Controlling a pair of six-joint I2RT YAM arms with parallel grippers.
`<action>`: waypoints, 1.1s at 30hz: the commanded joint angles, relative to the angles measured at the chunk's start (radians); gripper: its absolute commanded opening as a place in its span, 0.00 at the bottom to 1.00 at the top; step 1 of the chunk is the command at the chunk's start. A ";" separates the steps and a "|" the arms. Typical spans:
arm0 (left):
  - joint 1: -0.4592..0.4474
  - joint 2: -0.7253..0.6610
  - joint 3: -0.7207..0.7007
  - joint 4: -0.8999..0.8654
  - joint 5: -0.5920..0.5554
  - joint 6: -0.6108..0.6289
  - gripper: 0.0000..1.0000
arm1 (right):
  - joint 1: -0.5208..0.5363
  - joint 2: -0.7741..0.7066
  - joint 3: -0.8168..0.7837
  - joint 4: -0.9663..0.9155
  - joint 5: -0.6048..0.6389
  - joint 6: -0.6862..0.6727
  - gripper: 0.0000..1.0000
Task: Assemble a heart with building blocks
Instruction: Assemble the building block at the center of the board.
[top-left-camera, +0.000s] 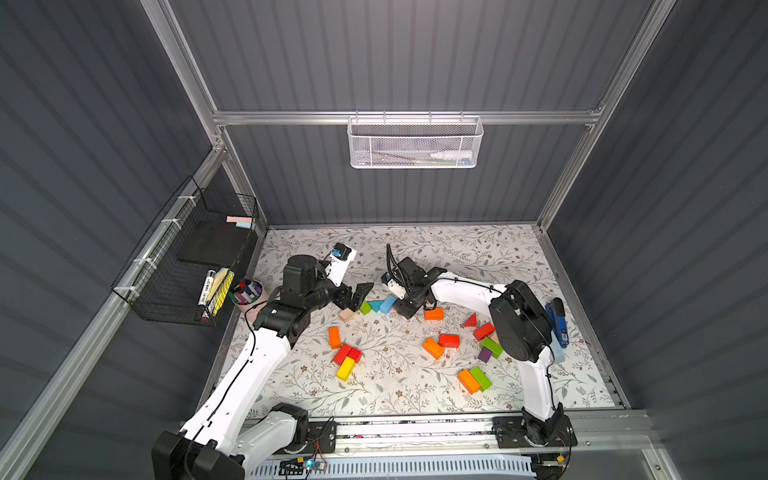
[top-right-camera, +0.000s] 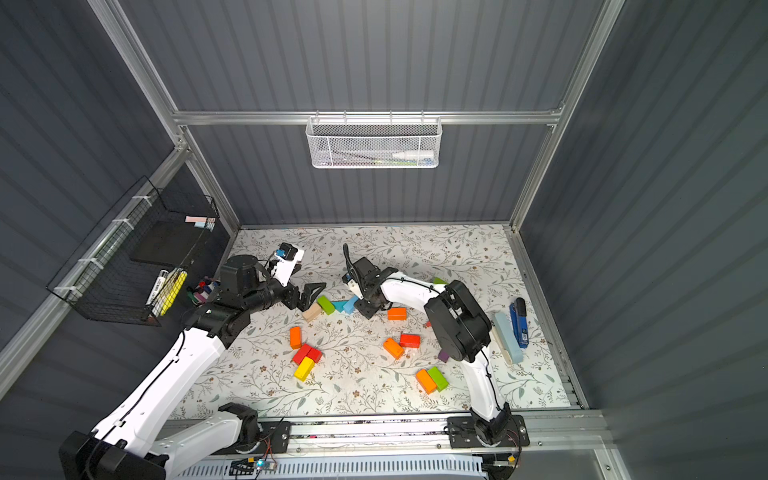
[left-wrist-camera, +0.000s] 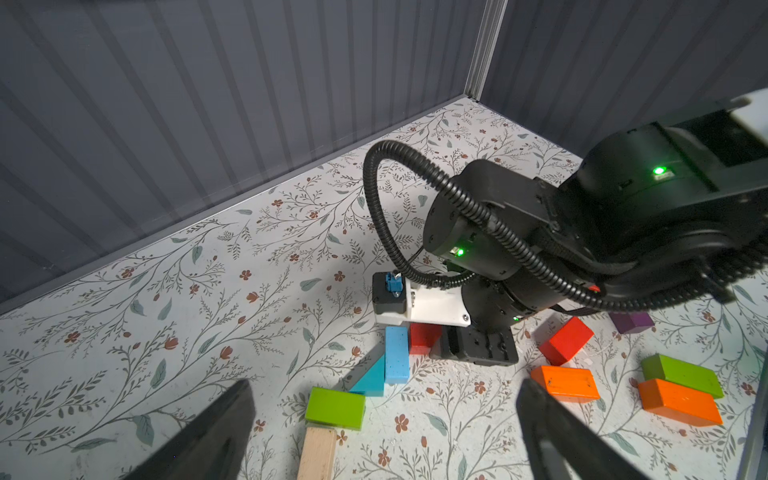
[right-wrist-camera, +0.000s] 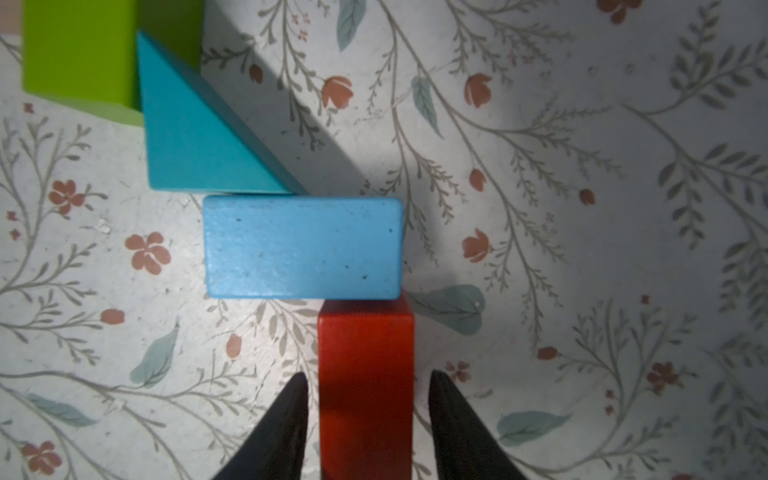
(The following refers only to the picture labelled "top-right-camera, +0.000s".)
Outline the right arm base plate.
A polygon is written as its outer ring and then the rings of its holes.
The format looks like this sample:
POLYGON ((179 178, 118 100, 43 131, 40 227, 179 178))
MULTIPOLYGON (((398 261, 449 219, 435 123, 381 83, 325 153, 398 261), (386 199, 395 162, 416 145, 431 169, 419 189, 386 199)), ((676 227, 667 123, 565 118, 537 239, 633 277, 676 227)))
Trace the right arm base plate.
POLYGON ((477 416, 453 416, 447 419, 443 433, 454 449, 522 448, 530 445, 521 415, 502 414, 490 422, 477 416))

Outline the red long block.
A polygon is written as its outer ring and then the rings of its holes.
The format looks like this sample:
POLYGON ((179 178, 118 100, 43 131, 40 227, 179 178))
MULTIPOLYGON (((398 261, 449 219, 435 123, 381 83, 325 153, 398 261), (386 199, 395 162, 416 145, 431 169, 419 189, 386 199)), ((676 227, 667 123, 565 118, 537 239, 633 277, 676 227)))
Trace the red long block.
POLYGON ((303 360, 312 352, 313 348, 308 344, 303 344, 294 354, 292 361, 300 365, 303 360))

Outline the red small block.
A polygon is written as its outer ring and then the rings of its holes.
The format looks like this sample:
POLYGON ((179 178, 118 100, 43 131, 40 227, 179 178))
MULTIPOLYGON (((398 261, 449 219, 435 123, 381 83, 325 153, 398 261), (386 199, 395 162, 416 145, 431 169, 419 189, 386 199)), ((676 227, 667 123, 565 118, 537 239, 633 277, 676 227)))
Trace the red small block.
POLYGON ((322 358, 322 352, 314 347, 311 347, 307 353, 307 357, 312 359, 315 364, 319 363, 322 358))

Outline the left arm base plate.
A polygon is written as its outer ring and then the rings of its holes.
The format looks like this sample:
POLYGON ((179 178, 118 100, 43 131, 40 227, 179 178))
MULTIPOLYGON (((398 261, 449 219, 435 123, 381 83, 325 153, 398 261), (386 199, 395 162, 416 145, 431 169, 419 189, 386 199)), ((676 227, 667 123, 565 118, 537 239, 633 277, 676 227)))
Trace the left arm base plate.
POLYGON ((259 432, 252 440, 238 440, 235 444, 219 449, 214 455, 263 456, 267 449, 274 455, 286 453, 291 437, 292 423, 287 420, 259 423, 259 432))

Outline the light blue block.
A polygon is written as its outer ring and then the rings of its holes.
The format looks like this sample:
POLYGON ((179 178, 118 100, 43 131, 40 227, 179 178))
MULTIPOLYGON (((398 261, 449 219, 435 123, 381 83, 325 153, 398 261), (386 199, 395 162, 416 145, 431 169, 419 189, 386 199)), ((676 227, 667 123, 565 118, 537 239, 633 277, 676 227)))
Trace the light blue block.
POLYGON ((343 306, 343 311, 347 315, 351 315, 355 311, 355 304, 359 300, 357 296, 353 296, 343 306))

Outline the beige wooden block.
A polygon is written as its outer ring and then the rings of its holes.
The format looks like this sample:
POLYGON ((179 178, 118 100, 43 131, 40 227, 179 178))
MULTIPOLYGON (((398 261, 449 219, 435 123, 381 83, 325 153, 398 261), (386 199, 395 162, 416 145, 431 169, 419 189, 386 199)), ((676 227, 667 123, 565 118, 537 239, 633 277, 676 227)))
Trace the beige wooden block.
POLYGON ((307 310, 302 313, 302 316, 307 322, 311 322, 323 313, 323 308, 318 303, 313 303, 307 310))

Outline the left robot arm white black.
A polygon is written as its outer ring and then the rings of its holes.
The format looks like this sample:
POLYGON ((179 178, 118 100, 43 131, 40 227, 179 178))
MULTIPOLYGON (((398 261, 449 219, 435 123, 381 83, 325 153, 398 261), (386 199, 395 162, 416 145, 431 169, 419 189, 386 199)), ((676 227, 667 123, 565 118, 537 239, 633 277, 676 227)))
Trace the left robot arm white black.
POLYGON ((250 324, 254 312, 283 304, 306 311, 325 285, 291 283, 303 250, 281 244, 266 263, 253 255, 229 258, 210 301, 195 308, 165 357, 90 432, 75 431, 59 448, 68 479, 172 479, 226 448, 245 454, 268 439, 257 412, 226 403, 209 418, 160 439, 161 428, 195 381, 250 324))

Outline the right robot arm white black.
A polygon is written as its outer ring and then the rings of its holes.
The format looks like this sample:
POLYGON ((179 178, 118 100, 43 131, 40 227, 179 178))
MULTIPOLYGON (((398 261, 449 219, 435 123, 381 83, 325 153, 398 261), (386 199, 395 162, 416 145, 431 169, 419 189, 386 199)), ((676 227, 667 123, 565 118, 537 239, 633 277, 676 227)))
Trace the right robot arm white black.
POLYGON ((506 437, 512 413, 501 401, 491 371, 492 322, 464 283, 417 280, 394 267, 381 269, 365 257, 346 259, 342 280, 358 297, 356 310, 367 319, 393 305, 425 313, 441 350, 460 364, 479 441, 491 446, 506 437))

